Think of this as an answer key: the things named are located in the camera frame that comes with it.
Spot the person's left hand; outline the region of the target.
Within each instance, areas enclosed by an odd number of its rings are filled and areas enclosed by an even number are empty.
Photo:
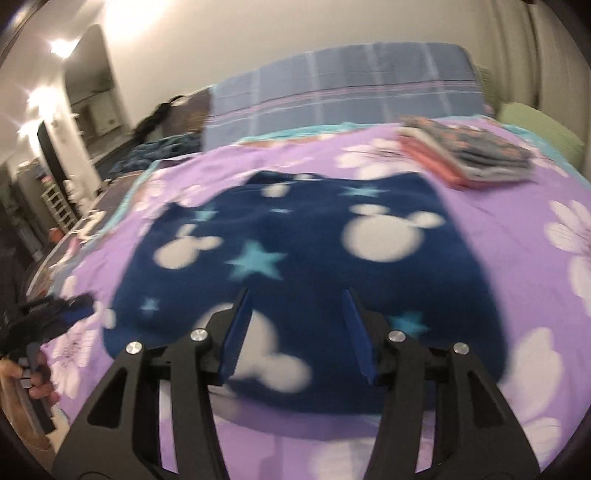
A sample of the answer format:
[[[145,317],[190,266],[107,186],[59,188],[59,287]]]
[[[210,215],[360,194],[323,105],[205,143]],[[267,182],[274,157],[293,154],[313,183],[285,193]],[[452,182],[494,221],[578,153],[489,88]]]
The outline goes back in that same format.
[[[59,395],[51,382],[51,370],[47,365],[46,355],[39,351],[37,354],[37,369],[30,376],[31,388],[28,393],[31,399],[45,399],[51,405],[59,400]],[[23,376],[23,369],[8,358],[1,359],[1,376],[20,379]]]

